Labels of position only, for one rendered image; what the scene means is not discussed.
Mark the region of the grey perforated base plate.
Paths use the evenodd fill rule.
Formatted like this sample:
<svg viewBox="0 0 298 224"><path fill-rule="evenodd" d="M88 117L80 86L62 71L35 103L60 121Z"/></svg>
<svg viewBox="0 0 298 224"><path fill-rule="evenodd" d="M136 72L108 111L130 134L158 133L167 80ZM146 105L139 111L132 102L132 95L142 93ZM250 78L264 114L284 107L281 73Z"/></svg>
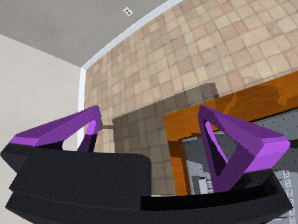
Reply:
<svg viewBox="0 0 298 224"><path fill-rule="evenodd" d="M270 221L266 224L290 224L290 218L294 217L295 224L298 224L298 109L274 117L256 121L253 122L253 124L257 124L259 126L266 127L267 129L279 132L283 134L290 142L290 146L285 154L283 154L283 156L271 169L273 171L281 170L278 172L275 171L275 175L278 180L283 179L279 182L282 185L283 189L285 189L284 191L286 192L286 195L286 190L292 189L293 196L290 196L288 198L293 199L293 208L295 215L289 215L289 212L286 212L284 215L281 215L277 218L288 218ZM226 159L228 159L229 161L236 149L235 141L224 134L222 131L214 132L214 136L223 153L225 154ZM182 141L188 168L191 193L192 195L198 195L201 194L198 180L200 178L206 178L206 181L211 180L202 136L188 138ZM283 171L285 170L289 171L290 177L284 178ZM291 187L286 187L286 180L290 180Z"/></svg>

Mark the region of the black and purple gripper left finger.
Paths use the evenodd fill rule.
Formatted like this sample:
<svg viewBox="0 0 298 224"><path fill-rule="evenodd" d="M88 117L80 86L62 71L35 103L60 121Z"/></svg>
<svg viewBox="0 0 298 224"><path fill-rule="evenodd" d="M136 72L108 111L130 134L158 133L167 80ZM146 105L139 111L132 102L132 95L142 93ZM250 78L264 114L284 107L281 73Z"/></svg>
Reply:
<svg viewBox="0 0 298 224"><path fill-rule="evenodd" d="M9 143L63 150L63 142L89 123L77 151L94 152L100 120L99 106L94 105L75 114L20 132Z"/></svg>

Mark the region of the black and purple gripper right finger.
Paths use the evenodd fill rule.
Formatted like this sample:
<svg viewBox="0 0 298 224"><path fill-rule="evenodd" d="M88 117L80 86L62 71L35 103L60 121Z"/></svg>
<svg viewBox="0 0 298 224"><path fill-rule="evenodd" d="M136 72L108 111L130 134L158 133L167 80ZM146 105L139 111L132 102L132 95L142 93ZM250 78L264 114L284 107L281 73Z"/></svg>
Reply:
<svg viewBox="0 0 298 224"><path fill-rule="evenodd" d="M198 122L214 193L229 191L247 172L272 168L290 146L279 132L205 105L200 105ZM209 122L235 141L236 150L229 161Z"/></svg>

